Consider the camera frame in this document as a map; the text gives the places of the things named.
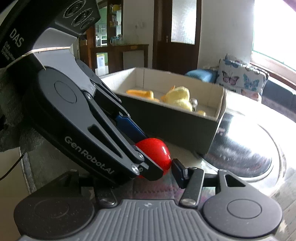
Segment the grey knitted gloved hand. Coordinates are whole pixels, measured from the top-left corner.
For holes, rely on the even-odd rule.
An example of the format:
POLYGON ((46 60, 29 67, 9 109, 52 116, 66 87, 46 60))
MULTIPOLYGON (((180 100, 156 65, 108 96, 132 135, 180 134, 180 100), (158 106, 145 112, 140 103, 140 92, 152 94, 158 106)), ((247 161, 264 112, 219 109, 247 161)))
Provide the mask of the grey knitted gloved hand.
POLYGON ((1 68, 1 152, 19 147, 23 153, 38 149, 45 138, 26 118, 31 107, 25 82, 1 68))

